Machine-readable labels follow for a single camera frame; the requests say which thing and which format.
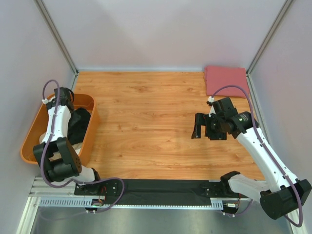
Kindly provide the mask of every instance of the folded pink cloth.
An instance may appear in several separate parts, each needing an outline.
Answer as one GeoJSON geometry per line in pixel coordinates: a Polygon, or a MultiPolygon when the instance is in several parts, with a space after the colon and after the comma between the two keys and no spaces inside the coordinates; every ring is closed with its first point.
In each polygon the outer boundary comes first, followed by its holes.
{"type": "MultiPolygon", "coordinates": [[[[205,83],[207,95],[212,95],[217,89],[230,84],[242,87],[249,94],[245,68],[207,66],[205,67],[205,83]]],[[[245,98],[242,91],[232,87],[221,90],[217,96],[245,98]]]]}

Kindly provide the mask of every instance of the wood grain surface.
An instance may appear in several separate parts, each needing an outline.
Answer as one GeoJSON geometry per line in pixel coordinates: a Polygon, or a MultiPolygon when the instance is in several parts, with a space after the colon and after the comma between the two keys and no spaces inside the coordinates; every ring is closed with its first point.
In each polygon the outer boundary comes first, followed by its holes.
{"type": "MultiPolygon", "coordinates": [[[[220,179],[233,170],[264,178],[232,136],[191,139],[195,113],[210,110],[203,73],[81,72],[75,92],[97,101],[101,123],[88,166],[101,178],[220,179]]],[[[232,101],[239,112],[249,109],[243,98],[232,101]]]]}

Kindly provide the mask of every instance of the orange plastic bin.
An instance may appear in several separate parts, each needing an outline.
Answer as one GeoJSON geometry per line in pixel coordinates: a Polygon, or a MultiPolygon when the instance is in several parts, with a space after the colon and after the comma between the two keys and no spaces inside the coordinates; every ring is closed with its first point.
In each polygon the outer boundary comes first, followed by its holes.
{"type": "MultiPolygon", "coordinates": [[[[100,121],[97,105],[95,99],[92,98],[90,95],[75,94],[74,107],[75,109],[82,107],[89,111],[89,113],[91,114],[87,132],[84,136],[82,147],[79,153],[79,158],[82,165],[86,166],[90,161],[90,154],[100,121]]],[[[36,158],[33,153],[33,147],[39,144],[39,137],[46,132],[47,126],[48,113],[45,105],[42,104],[20,150],[20,156],[25,162],[37,164],[36,158]]]]}

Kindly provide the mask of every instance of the purple cable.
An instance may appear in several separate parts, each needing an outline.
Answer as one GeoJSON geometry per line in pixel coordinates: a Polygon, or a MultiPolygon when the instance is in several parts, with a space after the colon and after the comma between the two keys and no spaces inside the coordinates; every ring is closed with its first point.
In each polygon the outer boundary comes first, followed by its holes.
{"type": "Polygon", "coordinates": [[[241,213],[235,214],[235,216],[241,216],[241,215],[245,214],[250,209],[250,207],[252,206],[253,201],[254,200],[251,199],[250,202],[248,203],[247,207],[241,213]]]}
{"type": "Polygon", "coordinates": [[[41,172],[41,176],[44,180],[44,182],[49,185],[50,187],[52,188],[56,188],[56,189],[59,189],[59,188],[63,188],[65,187],[66,185],[68,185],[70,182],[73,181],[73,179],[67,181],[66,183],[62,184],[62,185],[54,185],[52,183],[50,183],[48,181],[48,179],[46,178],[45,176],[45,173],[44,173],[44,159],[45,159],[45,155],[47,153],[47,150],[48,150],[48,147],[49,147],[49,144],[50,144],[50,141],[53,137],[53,134],[54,134],[54,125],[55,125],[55,118],[57,116],[57,111],[58,111],[58,106],[59,106],[59,96],[60,96],[60,90],[59,90],[59,83],[55,80],[55,79],[51,79],[49,80],[48,82],[46,82],[46,84],[44,85],[43,87],[43,90],[42,90],[42,97],[43,99],[45,99],[45,95],[44,95],[44,91],[45,91],[45,88],[47,87],[47,85],[51,82],[54,82],[56,85],[57,85],[57,88],[58,88],[58,95],[57,95],[57,101],[56,101],[56,104],[55,104],[55,109],[54,109],[54,115],[52,117],[52,123],[51,123],[51,133],[49,135],[49,138],[43,148],[43,152],[42,152],[42,156],[41,156],[41,162],[40,162],[40,172],[41,172]]]}
{"type": "Polygon", "coordinates": [[[288,177],[288,175],[286,174],[286,172],[284,171],[284,169],[281,167],[281,165],[279,165],[279,163],[277,162],[277,160],[275,159],[274,155],[271,153],[271,151],[269,150],[269,148],[266,146],[265,143],[263,143],[263,140],[262,140],[262,137],[260,136],[258,130],[257,130],[257,127],[256,127],[256,124],[255,124],[255,120],[254,120],[254,111],[253,111],[253,106],[252,106],[252,103],[249,99],[249,96],[248,94],[246,93],[246,91],[238,86],[238,85],[226,85],[222,88],[219,88],[217,91],[215,91],[214,94],[212,94],[211,97],[214,97],[219,91],[221,91],[222,89],[225,89],[225,88],[229,88],[229,87],[234,87],[234,88],[237,88],[237,89],[240,89],[247,101],[248,101],[248,104],[249,104],[249,108],[250,108],[250,113],[251,113],[251,116],[252,116],[252,123],[253,123],[253,129],[254,129],[254,132],[255,134],[257,135],[257,138],[258,140],[260,141],[260,143],[262,144],[263,148],[266,150],[266,152],[268,153],[268,155],[270,156],[270,158],[272,159],[272,161],[275,163],[275,165],[278,167],[278,169],[280,170],[280,172],[283,174],[283,176],[285,177],[285,179],[288,181],[288,183],[290,184],[295,196],[296,196],[296,200],[297,200],[297,203],[298,203],[298,209],[299,209],[299,222],[298,223],[295,223],[294,221],[292,221],[287,215],[285,215],[285,218],[290,222],[292,223],[294,226],[300,228],[302,226],[302,223],[303,223],[303,213],[302,213],[302,204],[301,204],[301,199],[300,199],[300,196],[299,196],[299,193],[297,191],[297,189],[295,188],[293,182],[290,180],[290,178],[288,177]]]}
{"type": "MultiPolygon", "coordinates": [[[[45,99],[45,88],[47,87],[47,85],[51,82],[54,82],[56,85],[57,85],[57,88],[58,88],[58,95],[57,95],[57,101],[56,101],[56,104],[55,104],[55,109],[54,109],[54,115],[52,117],[52,123],[51,123],[51,133],[49,135],[49,138],[43,148],[43,152],[42,152],[42,156],[41,156],[41,162],[40,162],[40,172],[41,172],[41,176],[44,180],[44,182],[49,185],[50,187],[52,188],[56,188],[56,189],[59,189],[59,188],[63,188],[65,187],[66,185],[68,185],[69,183],[71,183],[72,181],[74,181],[73,179],[70,179],[68,180],[66,183],[62,184],[62,185],[54,185],[52,183],[50,183],[48,181],[48,179],[46,178],[45,174],[44,174],[44,159],[45,159],[45,155],[46,155],[46,152],[47,152],[47,149],[48,149],[48,146],[50,144],[50,141],[53,137],[53,134],[54,134],[54,125],[55,125],[55,118],[56,118],[56,114],[57,114],[57,111],[58,111],[58,106],[59,106],[59,96],[60,96],[60,89],[59,89],[59,83],[55,80],[55,79],[51,79],[49,80],[48,82],[46,82],[46,84],[44,85],[43,87],[43,90],[42,90],[42,97],[43,99],[45,99]]],[[[107,180],[112,180],[112,179],[117,179],[119,181],[121,181],[121,184],[122,184],[122,191],[120,193],[120,196],[117,198],[117,200],[111,204],[109,207],[107,208],[104,208],[104,209],[101,209],[99,211],[97,211],[97,213],[100,213],[100,212],[103,212],[103,211],[106,211],[108,209],[110,209],[112,206],[114,206],[122,197],[123,195],[123,192],[124,192],[124,189],[125,189],[125,184],[123,182],[122,179],[120,178],[117,178],[117,177],[113,177],[113,178],[108,178],[108,179],[101,179],[99,181],[93,181],[93,182],[87,182],[87,183],[84,183],[84,182],[80,182],[80,181],[75,181],[75,183],[78,183],[78,184],[97,184],[97,183],[101,183],[101,182],[104,182],[104,181],[107,181],[107,180]]]]}

